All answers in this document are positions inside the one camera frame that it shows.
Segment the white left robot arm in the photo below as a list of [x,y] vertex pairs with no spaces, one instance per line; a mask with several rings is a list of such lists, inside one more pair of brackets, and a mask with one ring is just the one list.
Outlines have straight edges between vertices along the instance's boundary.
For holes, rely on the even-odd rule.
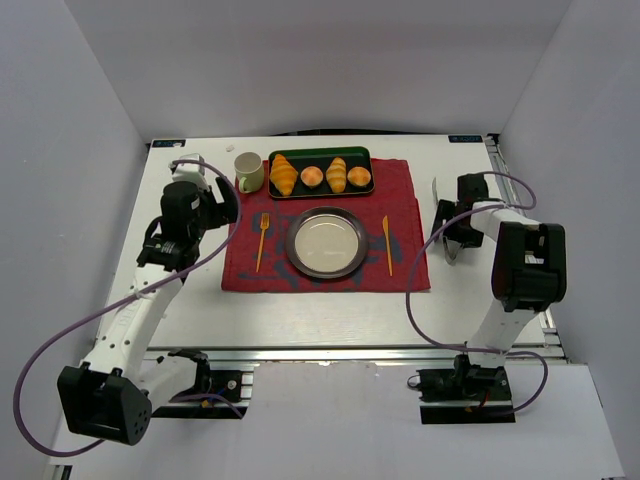
[[180,394],[208,394],[213,377],[206,354],[177,349],[143,370],[149,343],[200,256],[208,230],[237,219],[238,199],[223,178],[217,202],[205,179],[164,187],[161,214],[151,221],[130,285],[133,299],[117,308],[106,333],[77,367],[57,380],[67,427],[74,434],[137,444],[152,414]]

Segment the metal serving tongs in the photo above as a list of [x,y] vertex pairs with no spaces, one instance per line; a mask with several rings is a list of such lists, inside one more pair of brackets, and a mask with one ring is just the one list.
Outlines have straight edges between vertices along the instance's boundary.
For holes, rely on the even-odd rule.
[[[434,177],[432,180],[431,189],[432,189],[432,197],[433,197],[435,213],[436,213],[437,201],[440,200],[439,194],[438,194],[436,177]],[[446,240],[439,240],[439,241],[442,242],[446,262],[449,265],[454,265],[457,260],[458,253],[461,250],[461,244],[455,241],[446,241]]]

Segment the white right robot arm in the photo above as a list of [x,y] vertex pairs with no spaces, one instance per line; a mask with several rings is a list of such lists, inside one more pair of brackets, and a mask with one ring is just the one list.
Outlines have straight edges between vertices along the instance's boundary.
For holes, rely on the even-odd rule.
[[485,239],[495,242],[492,303],[452,372],[438,381],[447,395],[485,395],[506,384],[506,354],[524,327],[566,294],[565,229],[530,220],[491,198],[480,172],[457,179],[455,201],[438,201],[432,234],[450,260]]

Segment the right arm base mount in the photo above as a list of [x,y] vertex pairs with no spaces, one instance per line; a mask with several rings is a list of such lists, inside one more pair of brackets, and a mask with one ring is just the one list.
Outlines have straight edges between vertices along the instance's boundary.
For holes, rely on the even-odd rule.
[[422,425],[509,424],[516,421],[506,371],[458,366],[422,369],[407,379],[419,394]]

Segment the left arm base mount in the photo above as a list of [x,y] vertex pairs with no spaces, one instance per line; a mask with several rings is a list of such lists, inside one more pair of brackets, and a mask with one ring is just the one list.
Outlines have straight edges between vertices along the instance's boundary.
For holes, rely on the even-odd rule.
[[222,420],[241,419],[248,410],[247,372],[211,366],[208,356],[193,349],[177,349],[156,359],[158,364],[171,360],[188,360],[195,366],[194,384],[175,394],[180,401],[158,407],[154,418]]

